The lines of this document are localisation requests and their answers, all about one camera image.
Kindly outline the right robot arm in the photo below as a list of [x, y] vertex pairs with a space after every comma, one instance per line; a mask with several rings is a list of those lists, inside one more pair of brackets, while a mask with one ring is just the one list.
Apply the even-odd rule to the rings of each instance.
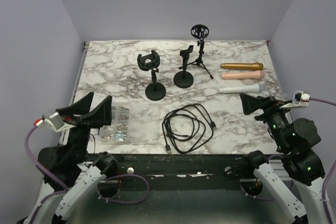
[[282, 165], [297, 187], [300, 198], [278, 177], [269, 158], [261, 151], [244, 156], [242, 173], [261, 181], [291, 223], [335, 223], [327, 195], [327, 184], [332, 173], [325, 173], [320, 157], [312, 149], [321, 142], [317, 127], [314, 121], [306, 118], [296, 119], [292, 123], [286, 118], [286, 113], [291, 109], [308, 107], [311, 95], [296, 91], [290, 101], [253, 97], [245, 93], [239, 96], [245, 115], [263, 111], [255, 120], [267, 124]]

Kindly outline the black round-base clip stand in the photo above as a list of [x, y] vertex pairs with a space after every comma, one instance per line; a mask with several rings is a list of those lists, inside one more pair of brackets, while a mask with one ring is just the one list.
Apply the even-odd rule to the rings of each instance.
[[174, 84], [182, 89], [189, 88], [193, 82], [193, 75], [187, 71], [187, 64], [190, 57], [190, 54], [193, 52], [193, 45], [190, 45], [187, 49], [180, 51], [180, 56], [182, 57], [182, 71], [179, 71], [174, 76]]

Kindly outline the black tripod shockmount stand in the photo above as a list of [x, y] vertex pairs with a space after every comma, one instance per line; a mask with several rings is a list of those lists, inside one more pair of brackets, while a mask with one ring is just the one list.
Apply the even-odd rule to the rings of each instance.
[[211, 75], [211, 73], [203, 63], [204, 45], [205, 45], [204, 39], [209, 35], [209, 28], [202, 24], [196, 24], [191, 28], [191, 35], [192, 37], [197, 39], [197, 45], [199, 46], [199, 51], [198, 51], [198, 57], [194, 61], [188, 63], [187, 65], [197, 66], [199, 68], [206, 70], [210, 78], [214, 79], [214, 77]]

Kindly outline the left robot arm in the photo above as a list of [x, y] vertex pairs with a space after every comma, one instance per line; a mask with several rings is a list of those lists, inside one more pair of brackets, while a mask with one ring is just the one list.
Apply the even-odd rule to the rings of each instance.
[[[43, 175], [41, 194], [31, 213], [18, 223], [66, 223], [74, 207], [85, 193], [105, 179], [118, 174], [117, 161], [107, 152], [99, 153], [82, 179], [79, 164], [88, 157], [88, 142], [92, 129], [112, 122], [112, 96], [107, 96], [91, 108], [93, 92], [64, 108], [44, 114], [25, 138], [25, 150]], [[34, 156], [28, 141], [34, 130], [47, 125], [55, 132], [68, 130], [65, 145], [45, 147]]]

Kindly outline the black round-base shockmount stand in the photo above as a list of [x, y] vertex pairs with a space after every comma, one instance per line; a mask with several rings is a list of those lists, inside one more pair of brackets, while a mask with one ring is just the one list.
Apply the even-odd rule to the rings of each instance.
[[142, 71], [151, 72], [152, 83], [145, 88], [145, 95], [151, 101], [160, 101], [166, 95], [165, 86], [157, 81], [156, 76], [159, 73], [160, 63], [160, 56], [155, 50], [151, 50], [151, 53], [148, 55], [138, 54], [137, 56], [138, 67]]

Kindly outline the white grey microphone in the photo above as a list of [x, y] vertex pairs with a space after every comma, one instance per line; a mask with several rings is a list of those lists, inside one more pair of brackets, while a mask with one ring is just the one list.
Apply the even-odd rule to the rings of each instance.
[[238, 86], [238, 87], [225, 87], [219, 88], [218, 91], [220, 93], [228, 94], [228, 93], [260, 93], [264, 91], [265, 84], [264, 83], [255, 83], [251, 85]]

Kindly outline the pink microphone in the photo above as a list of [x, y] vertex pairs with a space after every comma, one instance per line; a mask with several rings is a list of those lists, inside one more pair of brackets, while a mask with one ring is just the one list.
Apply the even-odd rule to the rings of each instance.
[[252, 72], [228, 72], [222, 73], [221, 78], [224, 80], [240, 80], [240, 79], [256, 79], [260, 80], [265, 77], [265, 73], [262, 70]]

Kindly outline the gold microphone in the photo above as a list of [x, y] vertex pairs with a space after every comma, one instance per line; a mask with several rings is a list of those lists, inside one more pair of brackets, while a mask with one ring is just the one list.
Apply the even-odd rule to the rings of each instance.
[[220, 64], [221, 69], [234, 69], [234, 70], [251, 70], [251, 71], [257, 71], [257, 70], [263, 70], [264, 65], [259, 62], [254, 63], [221, 63]]

